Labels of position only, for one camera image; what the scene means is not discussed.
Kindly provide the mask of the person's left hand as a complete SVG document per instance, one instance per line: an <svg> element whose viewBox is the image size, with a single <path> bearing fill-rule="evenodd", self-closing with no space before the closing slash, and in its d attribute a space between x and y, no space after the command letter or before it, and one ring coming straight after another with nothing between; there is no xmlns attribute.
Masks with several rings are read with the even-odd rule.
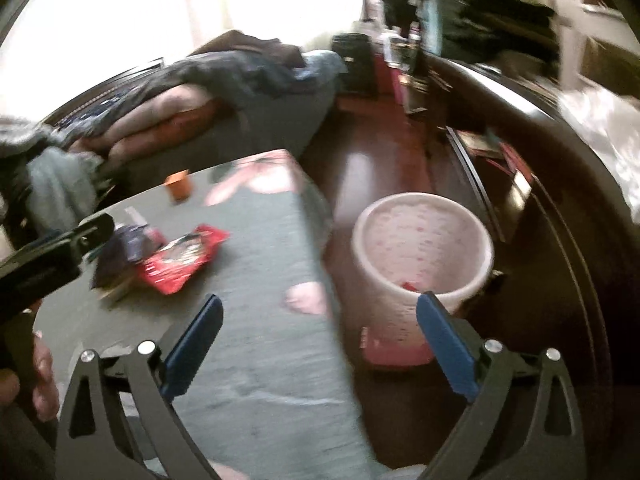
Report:
<svg viewBox="0 0 640 480"><path fill-rule="evenodd" d="M32 376L27 378L30 402L40 422L50 422L58 416L60 394L53 374L53 359L50 349L37 330L32 334ZM4 410L10 406L21 391L21 379L13 370L2 368L0 380L0 403Z"/></svg>

